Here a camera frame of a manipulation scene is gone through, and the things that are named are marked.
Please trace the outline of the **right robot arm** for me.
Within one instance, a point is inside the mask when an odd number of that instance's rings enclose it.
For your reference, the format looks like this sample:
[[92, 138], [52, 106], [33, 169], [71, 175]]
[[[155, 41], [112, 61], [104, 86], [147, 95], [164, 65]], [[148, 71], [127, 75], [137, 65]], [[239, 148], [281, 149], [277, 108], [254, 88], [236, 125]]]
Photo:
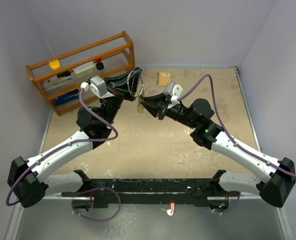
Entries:
[[206, 99], [196, 99], [185, 107], [174, 96], [161, 93], [142, 99], [143, 107], [159, 120], [168, 117], [191, 129], [193, 141], [200, 147], [222, 154], [250, 171], [249, 174], [219, 170], [210, 190], [216, 196], [225, 192], [244, 192], [260, 196], [274, 207], [283, 207], [296, 180], [294, 162], [264, 155], [229, 135], [211, 120], [214, 111]]

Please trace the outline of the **yellow tag key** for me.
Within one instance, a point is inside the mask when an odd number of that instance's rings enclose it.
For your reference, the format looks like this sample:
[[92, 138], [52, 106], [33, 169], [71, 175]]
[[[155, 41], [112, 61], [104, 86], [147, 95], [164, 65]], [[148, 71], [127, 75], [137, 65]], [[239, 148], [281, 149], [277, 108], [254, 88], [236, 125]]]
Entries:
[[142, 105], [142, 101], [138, 99], [137, 103], [137, 112], [142, 114], [144, 112], [144, 106]]

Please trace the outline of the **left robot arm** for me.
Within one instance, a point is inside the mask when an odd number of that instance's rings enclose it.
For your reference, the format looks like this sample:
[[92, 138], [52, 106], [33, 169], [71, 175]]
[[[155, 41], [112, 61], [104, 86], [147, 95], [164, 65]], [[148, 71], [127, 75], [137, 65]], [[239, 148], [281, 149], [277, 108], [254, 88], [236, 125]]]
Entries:
[[43, 197], [64, 192], [85, 196], [90, 183], [81, 171], [55, 175], [54, 172], [76, 157], [90, 152], [105, 142], [115, 140], [119, 133], [113, 126], [123, 101], [134, 101], [142, 94], [142, 69], [134, 68], [119, 76], [92, 77], [81, 83], [77, 125], [79, 130], [50, 150], [24, 160], [15, 158], [7, 183], [10, 191], [6, 205], [21, 204], [29, 208]]

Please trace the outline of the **large silver keyring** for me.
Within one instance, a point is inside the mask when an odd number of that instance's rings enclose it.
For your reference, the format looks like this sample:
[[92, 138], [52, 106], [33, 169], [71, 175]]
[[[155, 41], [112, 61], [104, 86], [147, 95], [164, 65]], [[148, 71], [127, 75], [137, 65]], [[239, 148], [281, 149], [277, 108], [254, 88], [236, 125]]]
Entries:
[[[127, 88], [128, 88], [128, 92], [129, 92], [130, 96], [132, 96], [135, 99], [137, 99], [139, 103], [141, 103], [143, 101], [143, 98], [144, 98], [144, 84], [143, 84], [143, 79], [141, 77], [142, 72], [143, 72], [142, 69], [132, 70], [127, 75]], [[141, 88], [140, 88], [140, 91], [139, 91], [139, 93], [137, 95], [132, 94], [132, 91], [130, 90], [130, 78], [134, 77], [135, 75], [137, 75], [137, 77], [141, 81]]]

